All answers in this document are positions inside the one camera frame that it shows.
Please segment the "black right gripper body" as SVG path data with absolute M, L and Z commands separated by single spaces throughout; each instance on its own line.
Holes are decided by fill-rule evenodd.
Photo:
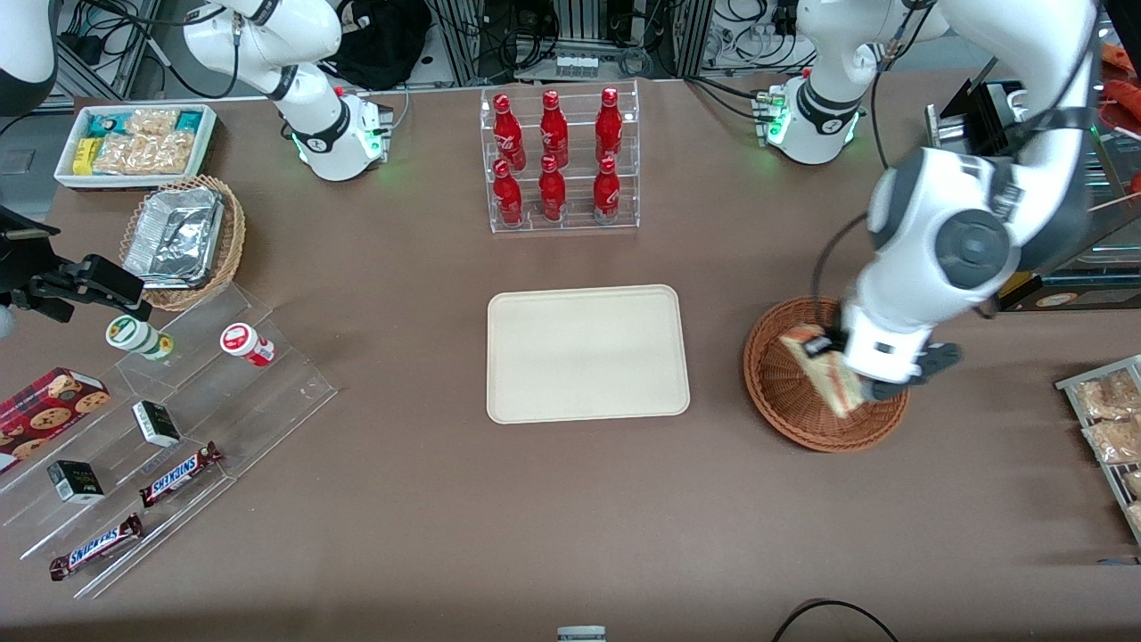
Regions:
M 50 241 L 59 234 L 60 228 L 1 208 L 1 304 L 13 304 L 13 292 L 26 287 L 41 273 L 60 267 L 60 255 Z

